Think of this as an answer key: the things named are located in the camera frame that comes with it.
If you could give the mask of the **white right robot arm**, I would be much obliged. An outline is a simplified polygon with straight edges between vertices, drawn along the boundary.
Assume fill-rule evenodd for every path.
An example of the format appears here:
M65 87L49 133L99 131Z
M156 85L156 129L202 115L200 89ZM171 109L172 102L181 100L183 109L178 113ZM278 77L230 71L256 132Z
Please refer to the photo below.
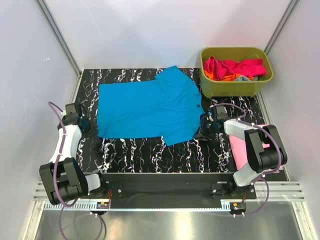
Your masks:
M246 111L231 103L229 106L241 110L242 115L230 118L224 109L225 105L213 105L208 109L208 113L202 115L193 139L210 141L215 134L223 133L230 139L240 140L241 144L233 143L231 148L239 150L245 156L246 163L233 173L231 183L227 185L228 195L236 199L244 194L245 187L286 165L288 155L276 126L243 121Z

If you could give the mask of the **blue t shirt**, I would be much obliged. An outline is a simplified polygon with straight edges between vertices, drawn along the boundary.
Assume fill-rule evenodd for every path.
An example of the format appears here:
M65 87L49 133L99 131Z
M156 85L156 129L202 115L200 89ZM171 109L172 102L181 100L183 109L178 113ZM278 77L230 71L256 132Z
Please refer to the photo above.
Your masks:
M163 137L167 146L189 141L197 132L202 96L177 66L153 80L100 84L97 135L106 139Z

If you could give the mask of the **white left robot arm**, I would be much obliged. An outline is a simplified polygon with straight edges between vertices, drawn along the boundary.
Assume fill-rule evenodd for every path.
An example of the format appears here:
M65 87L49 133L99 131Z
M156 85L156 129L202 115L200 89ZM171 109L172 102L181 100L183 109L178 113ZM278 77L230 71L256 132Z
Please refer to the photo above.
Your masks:
M39 175L52 205L62 204L72 207L79 198L93 194L103 198L108 186L101 173L85 175L79 167L76 157L78 145L91 125L83 116L79 103L70 103L62 110L53 102L48 102L58 118L58 141L49 163L39 167Z

